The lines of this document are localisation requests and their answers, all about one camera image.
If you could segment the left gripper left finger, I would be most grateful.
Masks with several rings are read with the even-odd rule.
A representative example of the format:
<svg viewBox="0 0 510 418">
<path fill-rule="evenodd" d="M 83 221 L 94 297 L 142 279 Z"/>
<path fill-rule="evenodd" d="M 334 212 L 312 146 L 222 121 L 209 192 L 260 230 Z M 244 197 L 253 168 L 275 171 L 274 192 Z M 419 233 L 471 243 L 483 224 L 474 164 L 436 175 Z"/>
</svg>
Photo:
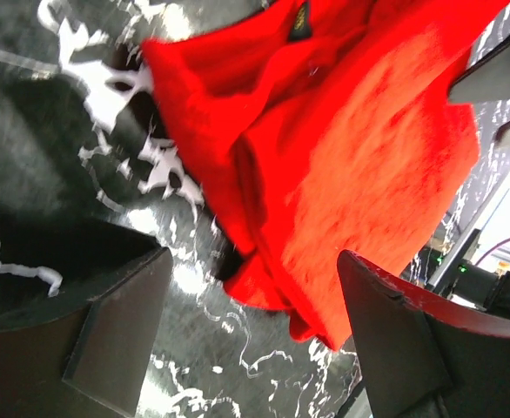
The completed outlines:
<svg viewBox="0 0 510 418">
<path fill-rule="evenodd" d="M 0 417 L 132 417 L 171 251 L 102 221 L 0 226 Z"/>
</svg>

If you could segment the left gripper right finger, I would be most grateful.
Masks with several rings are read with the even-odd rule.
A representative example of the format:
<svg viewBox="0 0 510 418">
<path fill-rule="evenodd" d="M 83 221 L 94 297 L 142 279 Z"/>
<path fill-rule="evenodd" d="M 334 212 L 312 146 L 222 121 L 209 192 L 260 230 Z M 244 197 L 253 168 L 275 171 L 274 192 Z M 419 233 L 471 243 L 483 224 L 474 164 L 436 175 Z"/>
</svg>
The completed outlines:
<svg viewBox="0 0 510 418">
<path fill-rule="evenodd" d="M 463 307 L 352 251 L 338 272 L 375 417 L 510 417 L 510 320 Z"/>
</svg>

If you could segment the bright red t-shirt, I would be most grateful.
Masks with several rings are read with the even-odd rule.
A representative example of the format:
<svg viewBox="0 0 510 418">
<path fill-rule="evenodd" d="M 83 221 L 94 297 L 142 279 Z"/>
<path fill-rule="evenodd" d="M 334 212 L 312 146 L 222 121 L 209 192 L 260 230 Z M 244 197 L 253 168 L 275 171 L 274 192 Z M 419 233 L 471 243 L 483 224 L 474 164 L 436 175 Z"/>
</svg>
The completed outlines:
<svg viewBox="0 0 510 418">
<path fill-rule="evenodd" d="M 401 273 L 479 156 L 449 104 L 502 1 L 277 1 L 237 24 L 141 44 L 165 129 L 244 257 L 225 291 L 337 350 L 352 250 Z"/>
</svg>

